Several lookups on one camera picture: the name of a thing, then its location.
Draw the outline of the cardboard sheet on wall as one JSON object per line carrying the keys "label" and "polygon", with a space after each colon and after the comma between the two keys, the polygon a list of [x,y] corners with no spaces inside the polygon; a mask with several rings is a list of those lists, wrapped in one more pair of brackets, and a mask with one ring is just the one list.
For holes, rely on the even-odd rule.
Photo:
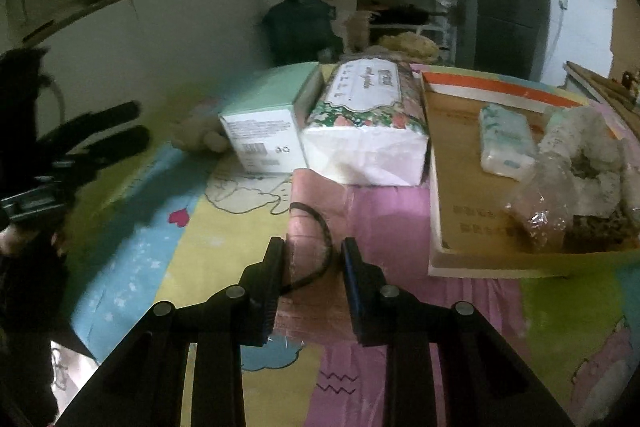
{"label": "cardboard sheet on wall", "polygon": [[637,0],[616,0],[612,12],[611,53],[612,65],[608,74],[621,80],[624,72],[635,74],[639,70],[640,16]]}

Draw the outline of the mint green white box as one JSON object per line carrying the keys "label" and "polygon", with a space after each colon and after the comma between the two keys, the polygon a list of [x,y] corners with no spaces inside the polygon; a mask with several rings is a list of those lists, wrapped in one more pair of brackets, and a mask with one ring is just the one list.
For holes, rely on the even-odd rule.
{"label": "mint green white box", "polygon": [[270,68],[219,114],[245,171],[291,173],[307,166],[300,134],[324,81],[317,62]]}

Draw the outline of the orange rimmed cardboard tray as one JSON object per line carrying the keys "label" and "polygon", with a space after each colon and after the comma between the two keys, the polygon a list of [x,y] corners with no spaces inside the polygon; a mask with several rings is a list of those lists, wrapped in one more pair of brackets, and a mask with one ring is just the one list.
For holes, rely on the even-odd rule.
{"label": "orange rimmed cardboard tray", "polygon": [[542,132],[542,115],[547,108],[591,106],[604,116],[615,138],[631,140],[634,135],[610,106],[544,83],[469,69],[430,66],[422,72],[422,79],[431,138],[430,274],[532,279],[638,262],[638,242],[615,251],[535,253],[503,210],[515,181],[480,167],[478,114],[488,103],[524,114],[536,135]]}

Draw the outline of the leopard print soft slipper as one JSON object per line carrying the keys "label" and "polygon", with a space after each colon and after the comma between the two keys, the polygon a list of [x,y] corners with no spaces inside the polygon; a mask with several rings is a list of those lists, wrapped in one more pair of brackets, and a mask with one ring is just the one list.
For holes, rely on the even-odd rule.
{"label": "leopard print soft slipper", "polygon": [[574,253],[614,251],[631,238],[633,231],[629,219],[620,210],[608,218],[575,216],[572,227],[565,233],[564,247]]}

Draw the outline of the counter with condiment bottles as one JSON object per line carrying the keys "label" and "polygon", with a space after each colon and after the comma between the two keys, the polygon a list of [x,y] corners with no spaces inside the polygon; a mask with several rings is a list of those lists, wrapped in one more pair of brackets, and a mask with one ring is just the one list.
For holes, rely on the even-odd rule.
{"label": "counter with condiment bottles", "polygon": [[639,112],[629,90],[620,83],[604,78],[595,72],[591,72],[590,69],[585,69],[573,62],[566,62],[564,69],[570,77],[584,84],[586,89],[597,92],[606,101],[616,101],[629,112]]}

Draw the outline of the green floral tissue pack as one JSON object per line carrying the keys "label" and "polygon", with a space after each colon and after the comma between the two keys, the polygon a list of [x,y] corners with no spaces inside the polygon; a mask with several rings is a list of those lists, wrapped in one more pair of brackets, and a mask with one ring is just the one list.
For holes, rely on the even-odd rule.
{"label": "green floral tissue pack", "polygon": [[537,147],[526,117],[498,104],[480,109],[480,167],[522,181],[535,165]]}

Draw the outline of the black refrigerator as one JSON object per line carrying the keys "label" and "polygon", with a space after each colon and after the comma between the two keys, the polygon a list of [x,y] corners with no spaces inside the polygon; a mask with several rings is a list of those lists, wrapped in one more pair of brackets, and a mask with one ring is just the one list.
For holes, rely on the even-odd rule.
{"label": "black refrigerator", "polygon": [[528,79],[533,72],[542,0],[457,0],[456,65]]}

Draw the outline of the colourful cartoon bed sheet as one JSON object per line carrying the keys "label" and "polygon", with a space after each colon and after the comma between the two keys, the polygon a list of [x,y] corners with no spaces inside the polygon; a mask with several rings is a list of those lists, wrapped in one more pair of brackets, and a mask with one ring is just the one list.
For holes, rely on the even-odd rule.
{"label": "colourful cartoon bed sheet", "polygon": [[157,161],[96,243],[70,323],[98,360],[63,426],[634,426],[639,260],[400,289],[384,346],[240,343],[243,271],[285,241],[293,173]]}

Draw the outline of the blue water jug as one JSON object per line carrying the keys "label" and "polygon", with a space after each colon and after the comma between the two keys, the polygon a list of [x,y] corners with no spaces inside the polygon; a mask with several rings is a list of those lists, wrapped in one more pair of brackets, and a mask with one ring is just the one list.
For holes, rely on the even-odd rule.
{"label": "blue water jug", "polygon": [[283,0],[273,5],[262,24],[274,64],[336,62],[344,44],[334,34],[334,20],[334,7],[322,0]]}

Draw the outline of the pink plush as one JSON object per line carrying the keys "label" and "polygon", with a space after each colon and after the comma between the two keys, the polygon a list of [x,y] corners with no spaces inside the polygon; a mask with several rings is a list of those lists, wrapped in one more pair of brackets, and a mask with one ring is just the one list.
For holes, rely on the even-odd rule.
{"label": "pink plush", "polygon": [[572,174],[564,165],[538,162],[510,193],[506,214],[528,236],[536,253],[562,251],[576,206]]}

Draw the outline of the white fluffy plush toy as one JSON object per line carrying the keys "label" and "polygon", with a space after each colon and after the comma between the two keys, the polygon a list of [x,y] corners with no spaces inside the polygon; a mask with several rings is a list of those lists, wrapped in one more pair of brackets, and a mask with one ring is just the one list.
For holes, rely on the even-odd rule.
{"label": "white fluffy plush toy", "polygon": [[568,174],[575,217],[610,219],[623,211],[639,225],[639,158],[626,139],[616,139],[590,106],[549,110],[542,158],[557,157]]}

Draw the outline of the pink cloth with black band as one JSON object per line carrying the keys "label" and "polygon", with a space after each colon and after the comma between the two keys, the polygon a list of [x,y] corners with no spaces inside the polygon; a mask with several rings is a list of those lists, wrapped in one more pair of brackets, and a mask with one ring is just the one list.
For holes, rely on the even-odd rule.
{"label": "pink cloth with black band", "polygon": [[298,169],[292,176],[279,334],[319,345],[356,339],[340,263],[347,237],[356,239],[362,259],[380,267],[388,283],[428,299],[428,184],[346,186]]}

